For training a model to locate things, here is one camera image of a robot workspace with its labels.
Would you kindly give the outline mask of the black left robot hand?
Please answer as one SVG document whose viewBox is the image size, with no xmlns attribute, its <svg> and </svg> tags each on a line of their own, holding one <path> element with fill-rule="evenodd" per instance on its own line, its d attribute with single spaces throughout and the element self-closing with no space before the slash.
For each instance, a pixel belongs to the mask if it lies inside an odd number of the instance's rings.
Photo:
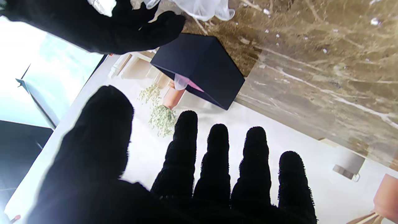
<svg viewBox="0 0 398 224">
<path fill-rule="evenodd" d="M 28 224 L 317 223 L 304 163 L 296 152 L 280 156 L 279 204 L 271 204 L 270 149 L 260 126 L 247 131 L 240 177 L 231 188 L 228 129 L 213 125 L 195 184 L 198 117 L 191 110 L 180 114 L 151 190 L 122 180 L 133 113 L 118 88 L 98 89 L 64 136 Z"/>
</svg>

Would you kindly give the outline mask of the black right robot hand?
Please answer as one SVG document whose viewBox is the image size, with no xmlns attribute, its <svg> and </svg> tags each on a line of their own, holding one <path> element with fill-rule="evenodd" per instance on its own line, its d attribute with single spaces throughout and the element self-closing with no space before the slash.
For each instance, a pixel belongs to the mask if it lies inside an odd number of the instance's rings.
<svg viewBox="0 0 398 224">
<path fill-rule="evenodd" d="M 87 0 L 2 0 L 1 16 L 24 22 L 91 53 L 123 55 L 156 49 L 178 38 L 185 17 L 166 11 L 155 17 L 158 5 L 133 9 L 117 0 L 111 17 Z"/>
</svg>

